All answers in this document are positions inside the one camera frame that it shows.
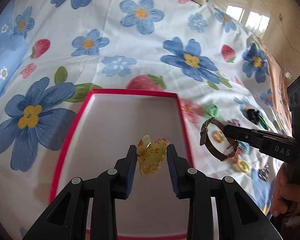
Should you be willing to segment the right hand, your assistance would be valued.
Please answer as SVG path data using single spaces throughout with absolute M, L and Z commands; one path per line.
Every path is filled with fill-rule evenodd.
M 300 185 L 289 184 L 285 171 L 285 165 L 282 164 L 276 179 L 271 200 L 270 212 L 274 217 L 285 214 L 288 211 L 287 201 L 296 203 L 294 215 L 300 214 Z

